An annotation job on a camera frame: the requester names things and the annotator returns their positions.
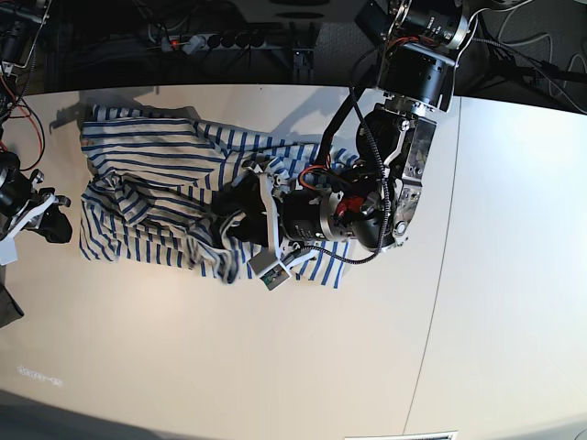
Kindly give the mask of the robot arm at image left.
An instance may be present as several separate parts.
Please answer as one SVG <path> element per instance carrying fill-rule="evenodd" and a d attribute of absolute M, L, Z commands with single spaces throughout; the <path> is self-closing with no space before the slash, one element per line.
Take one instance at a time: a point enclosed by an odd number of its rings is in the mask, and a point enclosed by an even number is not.
<path fill-rule="evenodd" d="M 17 73 L 30 75 L 36 62 L 41 30 L 50 17 L 50 1 L 3 1 L 1 3 L 1 122 L 15 111 L 33 126 L 39 142 L 39 158 L 46 151 L 46 135 L 37 113 L 25 102 L 27 86 L 17 88 Z M 62 207 L 68 197 L 50 187 L 41 188 L 44 175 L 40 159 L 24 166 L 19 156 L 1 145 L 1 243 L 21 231 L 31 231 L 51 244 L 66 244 L 72 226 Z"/>

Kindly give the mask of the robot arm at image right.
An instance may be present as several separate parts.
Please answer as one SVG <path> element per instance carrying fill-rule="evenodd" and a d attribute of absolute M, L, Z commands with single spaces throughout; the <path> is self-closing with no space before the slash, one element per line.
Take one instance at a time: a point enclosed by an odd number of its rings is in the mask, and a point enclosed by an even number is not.
<path fill-rule="evenodd" d="M 372 253 L 404 238 L 436 131 L 428 115 L 449 109 L 474 13 L 467 1 L 369 2 L 355 21 L 373 44 L 375 64 L 352 75 L 349 96 L 327 126 L 317 157 L 298 173 L 297 189 L 264 199 L 260 178 L 248 174 L 221 194 L 213 210 L 229 237 L 263 247 L 290 240 L 304 248 L 350 238 Z M 348 115 L 359 112 L 369 87 L 382 91 L 385 101 L 360 115 L 358 160 L 337 171 L 327 160 L 334 136 Z"/>

